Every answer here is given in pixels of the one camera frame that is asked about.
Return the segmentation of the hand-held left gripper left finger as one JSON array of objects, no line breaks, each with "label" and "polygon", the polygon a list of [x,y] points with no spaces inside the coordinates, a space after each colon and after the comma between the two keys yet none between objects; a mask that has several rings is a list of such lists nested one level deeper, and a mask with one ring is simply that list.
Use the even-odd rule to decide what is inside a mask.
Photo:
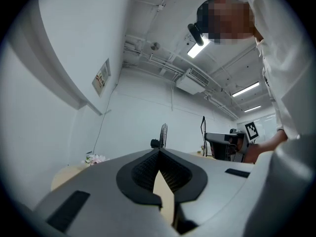
[{"label": "hand-held left gripper left finger", "polygon": [[136,204],[117,186],[119,169],[149,152],[135,152],[86,168],[45,196],[35,213],[46,220],[74,191],[83,191],[90,196],[66,231],[70,237],[178,237],[157,206]]}]

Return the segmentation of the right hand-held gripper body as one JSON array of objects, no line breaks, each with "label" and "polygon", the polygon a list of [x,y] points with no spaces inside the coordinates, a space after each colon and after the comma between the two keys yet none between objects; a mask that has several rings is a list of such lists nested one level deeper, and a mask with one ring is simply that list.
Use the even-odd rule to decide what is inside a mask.
[{"label": "right hand-held gripper body", "polygon": [[254,122],[247,123],[242,130],[231,129],[229,133],[228,160],[243,162],[249,146],[259,138]]}]

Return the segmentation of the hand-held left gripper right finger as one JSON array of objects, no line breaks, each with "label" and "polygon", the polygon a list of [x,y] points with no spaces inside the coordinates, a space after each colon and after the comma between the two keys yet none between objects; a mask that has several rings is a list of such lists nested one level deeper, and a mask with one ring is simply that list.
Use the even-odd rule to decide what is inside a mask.
[{"label": "hand-held left gripper right finger", "polygon": [[158,159],[175,199],[173,226],[159,226],[159,237],[243,237],[255,165],[165,149]]}]

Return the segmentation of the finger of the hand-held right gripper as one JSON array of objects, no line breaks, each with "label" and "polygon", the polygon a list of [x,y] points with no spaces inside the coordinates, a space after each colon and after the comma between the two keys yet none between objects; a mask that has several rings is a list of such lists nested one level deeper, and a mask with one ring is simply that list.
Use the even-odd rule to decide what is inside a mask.
[{"label": "finger of the hand-held right gripper", "polygon": [[217,160],[231,160],[230,136],[225,133],[205,133],[204,139],[210,143],[212,156]]}]

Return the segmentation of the person's right forearm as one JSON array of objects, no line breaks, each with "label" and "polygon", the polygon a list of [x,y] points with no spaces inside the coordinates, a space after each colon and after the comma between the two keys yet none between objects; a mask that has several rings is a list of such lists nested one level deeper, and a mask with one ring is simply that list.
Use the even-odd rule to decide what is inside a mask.
[{"label": "person's right forearm", "polygon": [[284,130],[278,130],[276,134],[269,140],[260,144],[251,144],[248,147],[248,151],[244,157],[244,163],[255,163],[260,154],[274,151],[276,147],[288,139]]}]

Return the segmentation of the white flower bunch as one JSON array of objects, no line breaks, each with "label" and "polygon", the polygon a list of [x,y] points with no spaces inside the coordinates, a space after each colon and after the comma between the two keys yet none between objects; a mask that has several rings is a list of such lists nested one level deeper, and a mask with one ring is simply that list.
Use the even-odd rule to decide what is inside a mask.
[{"label": "white flower bunch", "polygon": [[81,163],[85,164],[86,166],[92,166],[101,162],[108,161],[109,159],[103,155],[96,155],[96,154],[88,154]]}]

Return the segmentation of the black standing fan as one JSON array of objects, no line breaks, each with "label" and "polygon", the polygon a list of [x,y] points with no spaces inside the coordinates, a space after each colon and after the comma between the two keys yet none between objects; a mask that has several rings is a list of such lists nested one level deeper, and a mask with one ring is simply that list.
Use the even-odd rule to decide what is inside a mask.
[{"label": "black standing fan", "polygon": [[159,139],[152,139],[151,140],[151,148],[165,148],[166,147],[166,140],[167,140],[167,124],[163,124],[160,131]]}]

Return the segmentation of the white ceiling air conditioner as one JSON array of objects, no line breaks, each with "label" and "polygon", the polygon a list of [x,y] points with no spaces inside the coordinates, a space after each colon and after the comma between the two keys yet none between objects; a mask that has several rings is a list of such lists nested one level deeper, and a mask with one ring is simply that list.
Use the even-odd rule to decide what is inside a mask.
[{"label": "white ceiling air conditioner", "polygon": [[202,93],[209,84],[209,80],[200,72],[189,68],[176,80],[176,87],[191,94]]}]

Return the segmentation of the person's white shirt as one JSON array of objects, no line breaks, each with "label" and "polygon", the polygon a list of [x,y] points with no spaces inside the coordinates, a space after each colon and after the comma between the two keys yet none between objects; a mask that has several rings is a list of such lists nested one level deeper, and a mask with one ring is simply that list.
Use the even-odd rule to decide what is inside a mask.
[{"label": "person's white shirt", "polygon": [[277,129],[289,139],[316,134],[316,49],[285,0],[248,0],[264,76],[276,108]]}]

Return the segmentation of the white ceiling pipe run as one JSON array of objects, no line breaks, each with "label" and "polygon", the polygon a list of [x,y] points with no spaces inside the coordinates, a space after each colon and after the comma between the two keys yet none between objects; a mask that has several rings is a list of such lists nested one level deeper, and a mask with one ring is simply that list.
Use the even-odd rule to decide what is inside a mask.
[{"label": "white ceiling pipe run", "polygon": [[203,96],[232,119],[240,118],[241,105],[233,99],[228,89],[232,76],[225,74],[223,80],[215,77],[216,70],[222,69],[222,66],[210,53],[210,44],[195,58],[191,58],[187,53],[195,44],[189,36],[186,36],[175,49],[160,46],[158,51],[153,51],[151,43],[148,39],[126,35],[123,66],[166,79],[174,84],[187,69],[193,68],[209,80],[205,91],[195,95]]}]

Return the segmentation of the framed wall notice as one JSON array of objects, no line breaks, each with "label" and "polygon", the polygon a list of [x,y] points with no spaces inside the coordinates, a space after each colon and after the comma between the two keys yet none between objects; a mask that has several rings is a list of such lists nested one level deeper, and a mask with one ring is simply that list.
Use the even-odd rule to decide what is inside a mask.
[{"label": "framed wall notice", "polygon": [[110,62],[109,59],[107,59],[92,81],[92,86],[99,97],[102,96],[110,77]]}]

